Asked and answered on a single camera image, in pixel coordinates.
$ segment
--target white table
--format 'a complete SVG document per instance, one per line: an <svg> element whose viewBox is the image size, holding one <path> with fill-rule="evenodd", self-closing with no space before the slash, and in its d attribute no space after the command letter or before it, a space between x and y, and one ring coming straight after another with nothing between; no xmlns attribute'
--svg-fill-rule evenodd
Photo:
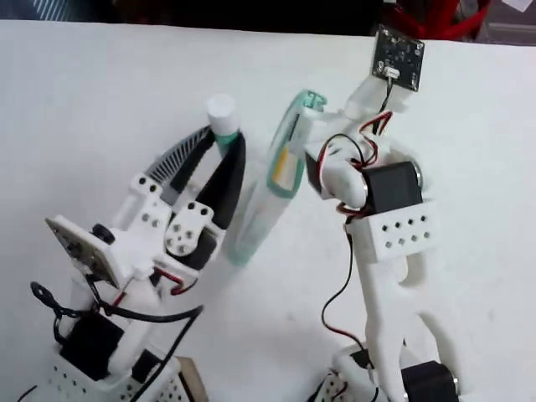
<svg viewBox="0 0 536 402"><path fill-rule="evenodd" d="M302 88L342 107L372 48L364 38L1 22L2 400L34 384L53 344L52 312L29 282L69 300L72 267L44 217L107 222L131 176L206 123L216 92L236 97L248 147L266 149ZM488 402L536 400L535 65L536 49L428 43L420 93L389 125L430 159L451 293ZM220 260L176 301L206 305L179 352L195 359L211 400L304 400L346 344L319 320L347 273L333 207L304 180L247 268ZM363 336L357 279L329 316ZM156 340L166 348L176 332L167 325Z"/></svg>

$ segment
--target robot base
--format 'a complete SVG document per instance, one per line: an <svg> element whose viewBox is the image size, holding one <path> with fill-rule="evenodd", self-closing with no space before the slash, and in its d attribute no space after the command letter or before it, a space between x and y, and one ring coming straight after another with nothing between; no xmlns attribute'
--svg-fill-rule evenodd
<svg viewBox="0 0 536 402"><path fill-rule="evenodd" d="M117 402L129 401L142 383L131 375L93 381L55 350L44 380L23 401L28 402ZM206 402L203 384L191 359L172 358L139 399L140 402Z"/></svg>

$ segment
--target white plastic part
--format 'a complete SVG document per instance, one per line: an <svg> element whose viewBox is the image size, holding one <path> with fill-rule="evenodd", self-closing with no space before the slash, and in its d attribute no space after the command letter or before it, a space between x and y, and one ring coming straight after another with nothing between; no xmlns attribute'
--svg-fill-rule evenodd
<svg viewBox="0 0 536 402"><path fill-rule="evenodd" d="M218 136L230 136L240 128L235 98L227 94L213 95L207 100L210 128Z"/></svg>
<svg viewBox="0 0 536 402"><path fill-rule="evenodd" d="M393 402L405 402L400 349L414 315L435 337L440 361L459 379L461 392L472 385L464 337L444 292L438 219L435 203L426 202L355 219L347 226L367 307L368 353L380 386ZM395 273L400 265L407 265L408 275L398 282Z"/></svg>
<svg viewBox="0 0 536 402"><path fill-rule="evenodd" d="M363 174L346 160L327 160L322 170L324 188L348 207L362 208L367 202L367 184Z"/></svg>
<svg viewBox="0 0 536 402"><path fill-rule="evenodd" d="M363 119L364 116L377 114L385 98L386 88L385 80L369 75L348 98L344 107L345 116L356 121ZM410 94L410 90L393 85L389 97L389 109L404 112L406 109L404 101Z"/></svg>
<svg viewBox="0 0 536 402"><path fill-rule="evenodd" d="M397 80L400 77L400 71L390 66L384 68L384 74L393 80Z"/></svg>
<svg viewBox="0 0 536 402"><path fill-rule="evenodd" d="M89 310L94 302L93 294L85 281L80 275L73 276L71 278L69 308L73 310ZM64 316L59 324L59 333L66 337L76 321L78 321L78 318Z"/></svg>
<svg viewBox="0 0 536 402"><path fill-rule="evenodd" d="M152 350L157 356L161 353ZM191 402L178 377L181 366L172 358L162 373L143 393L139 402L168 402L176 400ZM28 402L117 402L128 401L140 389L138 383L125 373L121 376L109 376L94 381L67 362L54 351L49 361L49 368L38 388L24 401Z"/></svg>
<svg viewBox="0 0 536 402"><path fill-rule="evenodd" d="M160 299L149 280L131 281L125 291L128 292L128 297L123 307L136 312L158 314ZM111 374L123 374L134 366L147 344L153 326L150 322L129 322L108 361L108 371Z"/></svg>
<svg viewBox="0 0 536 402"><path fill-rule="evenodd" d="M356 219L356 253L376 263L436 247L441 238L438 219L433 201Z"/></svg>
<svg viewBox="0 0 536 402"><path fill-rule="evenodd" d="M166 250L173 255L190 254L198 246L199 236L214 217L214 211L191 201L182 207L170 222L165 235Z"/></svg>

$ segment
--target red wire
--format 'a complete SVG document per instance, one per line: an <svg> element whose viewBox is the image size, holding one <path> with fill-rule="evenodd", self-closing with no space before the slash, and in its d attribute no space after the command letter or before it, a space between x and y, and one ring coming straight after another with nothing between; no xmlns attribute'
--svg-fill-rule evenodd
<svg viewBox="0 0 536 402"><path fill-rule="evenodd" d="M171 294L171 296L178 296L178 295L182 295L183 293L189 291L190 289L192 289L195 284L198 283L198 280L196 279L195 281L193 281L192 285L186 287L186 288L182 288L181 286L175 286L171 289L171 291L169 292Z"/></svg>
<svg viewBox="0 0 536 402"><path fill-rule="evenodd" d="M123 299L125 298L125 296L126 296L126 293L125 293L124 291L122 291L122 292L119 294L119 296L116 297L116 299L114 300L114 302L111 303L111 305L112 305L113 307L117 307L117 306L119 306L119 303L121 303L121 302L123 301Z"/></svg>
<svg viewBox="0 0 536 402"><path fill-rule="evenodd" d="M368 126L372 126L374 123L376 123L378 121L383 121L384 124L382 124L382 126L380 127L379 134L378 134L379 136L381 136L382 132L384 131L385 126L387 126L387 123L389 123L389 120L391 120L392 116L393 116L392 111L386 111L385 113L380 114L380 115L376 116L374 119L369 120L366 123L364 123L361 126L359 132L362 132L365 128L367 128Z"/></svg>
<svg viewBox="0 0 536 402"><path fill-rule="evenodd" d="M160 275L162 275L162 276L168 278L170 281L175 282L177 285L179 285L179 286L181 286L181 287L184 285L184 282L183 282L182 279L177 278L176 276L173 276L173 275L171 275L170 273L168 273L168 272L166 272L166 271L164 271L164 270L161 270L160 268L158 268L158 267L156 267L156 266L154 267L154 270L155 270L157 273L159 273Z"/></svg>

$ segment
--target black cable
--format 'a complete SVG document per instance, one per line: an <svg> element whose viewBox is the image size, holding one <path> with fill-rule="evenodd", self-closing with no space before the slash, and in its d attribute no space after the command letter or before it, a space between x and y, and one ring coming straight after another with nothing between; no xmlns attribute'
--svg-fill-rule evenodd
<svg viewBox="0 0 536 402"><path fill-rule="evenodd" d="M95 296L96 304L94 310L97 310L99 307L104 310L105 313L116 314L117 316L129 318L131 320L145 321L145 322L156 322L156 323L165 323L165 322L176 322L181 321L185 318L189 318L189 312L180 312L178 314L172 314L169 316L153 316L149 314L142 314L140 312L133 312L132 310L127 310L126 308L121 308L117 306L112 306L111 304L103 301L101 295L95 287L95 283L88 277L86 277L88 285L90 286L93 295ZM67 316L71 318L80 318L86 313L92 310L73 310L70 308L62 307L55 299L52 293L44 286L40 285L38 282L32 282L32 293L37 297L45 306L52 308L56 319L54 319L54 337L56 338L56 331L58 330L59 322L61 321L62 316Z"/></svg>
<svg viewBox="0 0 536 402"><path fill-rule="evenodd" d="M348 244L350 245L350 265L348 267L348 276L346 278L346 281L344 282L343 287L341 287L337 291L337 293L335 293L333 296L331 296L326 301L326 304L324 304L324 307L322 308L321 319L322 319L322 324L324 325L324 327L326 327L327 329L329 329L332 332L338 333L339 335L343 335L345 337L351 338L357 345L359 345L361 350L364 350L363 344L361 343L361 341L359 341L358 337L356 337L355 335L353 335L350 332L343 331L343 330L338 329L338 328L334 328L334 327L332 327L332 326L330 326L329 324L326 323L326 309L329 307L329 305L335 299L337 299L337 297L339 297L346 290L346 288L348 287L348 284L350 283L350 278L352 277L352 271L353 271L353 242L352 242L352 236L347 234L347 237L348 237Z"/></svg>
<svg viewBox="0 0 536 402"><path fill-rule="evenodd" d="M24 392L24 394L20 395L17 399L17 402L22 402L24 398L26 398L28 395L30 395L32 392L34 392L37 389L37 385L34 385L31 387L28 391Z"/></svg>
<svg viewBox="0 0 536 402"><path fill-rule="evenodd" d="M180 312L179 314L172 314L169 316L152 316L148 314L141 314L140 312L133 312L125 308L112 306L108 304L107 302L103 301L101 299L101 295L97 291L93 278L87 276L85 279L87 280L87 283L95 297L95 300L96 300L95 306L101 307L104 310L104 312L110 312L112 314L116 314L117 316L130 318L132 320L145 321L145 322L158 322L158 323L177 322L177 321L181 321L183 319L189 318L188 322L186 322L183 329L178 334L177 339L175 339L175 342L173 342L173 345L169 349L169 352L167 352L166 357L160 363L160 366L154 372L152 377L143 384L143 386L136 392L134 397L131 399L131 402L134 402L142 396L143 392L145 392L145 390L149 388L149 386L154 382L156 377L158 377L158 375L164 370L164 367L166 367L169 360L175 353L175 350L177 349L177 346L179 345L181 340L184 338L184 335L186 335L186 332L193 325L193 322L196 320L199 314L201 314L201 312L203 311L203 306L198 306L192 310L188 310L186 312ZM59 343L63 343L64 341L64 338L59 334L59 323L61 322L61 317L68 316L71 318L78 318L78 317L82 317L83 315L91 311L91 310L80 311L80 310L73 310L70 308L62 307L54 299L54 296L52 295L52 293L46 287L40 285L38 282L32 282L31 288L32 288L33 295L36 296L45 306L52 308L52 310L54 311L54 314L56 315L56 318L54 319L54 338Z"/></svg>
<svg viewBox="0 0 536 402"><path fill-rule="evenodd" d="M382 102L382 106L379 108L378 114L384 111L385 108L387 107L387 102L389 101L389 97L391 96L392 90L393 90L393 79L391 77L387 77L387 93L385 95L384 101ZM378 128L379 128L379 121L376 121L372 126L372 133L376 134L378 132Z"/></svg>
<svg viewBox="0 0 536 402"><path fill-rule="evenodd" d="M364 163L365 156L363 154L363 151L361 150L361 147L355 142L355 140L353 138L351 138L347 134L344 134L343 132L339 132L338 134L335 134L335 135L329 137L326 140L326 142L324 142L324 144L329 145L329 142L331 142L331 140L333 140L335 138L338 138L338 137L346 138L347 140L349 140L356 147L356 149L358 150L359 158L361 159L361 163Z"/></svg>
<svg viewBox="0 0 536 402"><path fill-rule="evenodd" d="M376 387L376 392L374 393L374 397L372 398L372 400L370 402L376 402L376 399L378 398L378 395L379 395L379 388Z"/></svg>
<svg viewBox="0 0 536 402"><path fill-rule="evenodd" d="M180 344L181 340L184 338L184 335L186 335L186 332L193 325L193 322L199 316L199 314L201 314L202 311L203 311L203 306L199 306L199 307L195 307L194 309L188 310L187 312L183 313L183 315L189 318L188 322L186 322L183 329L178 334L177 339L175 339L175 342L173 342L173 345L170 347L169 351L167 352L166 357L160 363L160 365L158 366L154 374L151 376L150 379L148 379L145 383L143 383L142 387L132 397L131 402L136 402L137 400L139 400L142 397L143 393L147 390L147 388L151 386L154 380L160 375L160 373L168 365L168 362L173 356L173 354L175 353L177 346Z"/></svg>

